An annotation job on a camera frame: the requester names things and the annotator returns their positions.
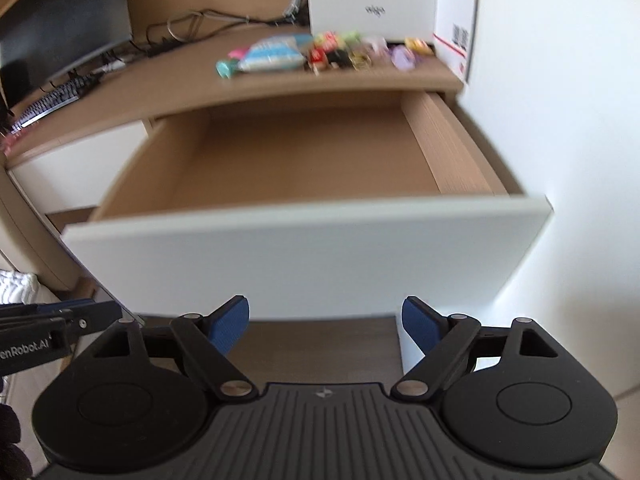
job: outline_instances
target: red line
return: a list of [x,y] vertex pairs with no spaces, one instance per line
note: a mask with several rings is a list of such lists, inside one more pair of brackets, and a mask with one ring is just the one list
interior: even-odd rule
[[454,52],[457,52],[458,54],[460,54],[460,56],[466,59],[466,54],[462,52],[459,48],[455,48],[452,44],[449,43],[449,41],[444,41],[441,37],[436,36],[435,34],[433,35],[433,37],[439,42],[447,45],[451,50],[453,50]]

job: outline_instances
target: wall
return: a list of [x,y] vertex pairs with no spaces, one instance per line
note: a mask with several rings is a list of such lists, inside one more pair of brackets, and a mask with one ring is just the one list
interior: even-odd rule
[[484,323],[535,317],[640,383],[640,0],[480,0],[462,109],[555,216]]

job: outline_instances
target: computer monitor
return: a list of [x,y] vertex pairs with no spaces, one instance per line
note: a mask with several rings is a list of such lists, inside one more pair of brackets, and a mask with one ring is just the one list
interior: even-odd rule
[[0,18],[0,82],[8,107],[130,39],[127,0],[18,0]]

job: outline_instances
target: silver bolt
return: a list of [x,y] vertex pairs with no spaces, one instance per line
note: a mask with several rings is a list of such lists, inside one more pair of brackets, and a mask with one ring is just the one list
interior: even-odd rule
[[220,386],[220,391],[227,397],[244,397],[253,389],[247,381],[227,381]]
[[422,381],[407,380],[398,383],[396,390],[406,397],[420,397],[429,391],[429,387]]

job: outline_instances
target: ribbed black surface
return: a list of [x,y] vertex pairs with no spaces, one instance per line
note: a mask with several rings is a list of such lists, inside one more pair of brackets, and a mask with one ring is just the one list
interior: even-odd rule
[[154,468],[95,475],[52,466],[42,480],[611,480],[595,465],[519,473],[452,443],[424,406],[377,384],[272,384],[250,404],[220,410],[190,450]]

